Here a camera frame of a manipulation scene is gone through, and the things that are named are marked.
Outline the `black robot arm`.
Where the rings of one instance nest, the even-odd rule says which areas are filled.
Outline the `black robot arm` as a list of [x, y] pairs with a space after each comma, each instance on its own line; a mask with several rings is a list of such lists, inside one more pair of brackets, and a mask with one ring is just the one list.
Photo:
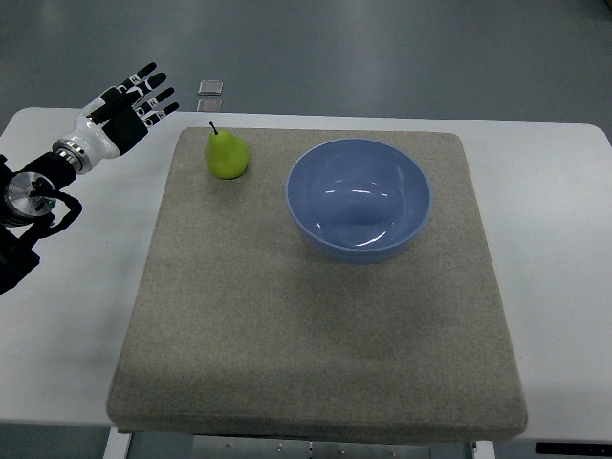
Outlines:
[[47, 152], [13, 171], [1, 158], [1, 292], [16, 287], [40, 263], [33, 246], [72, 225], [81, 202], [63, 191], [77, 178], [68, 153]]

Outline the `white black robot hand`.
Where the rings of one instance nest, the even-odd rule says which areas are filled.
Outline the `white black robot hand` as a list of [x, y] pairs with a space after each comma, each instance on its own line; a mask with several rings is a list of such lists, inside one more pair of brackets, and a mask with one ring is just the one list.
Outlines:
[[130, 151], [179, 108], [178, 102], [169, 100], [174, 89], [164, 87], [166, 74], [156, 69], [151, 62], [102, 92], [81, 109], [74, 129], [61, 136], [52, 151], [78, 175]]

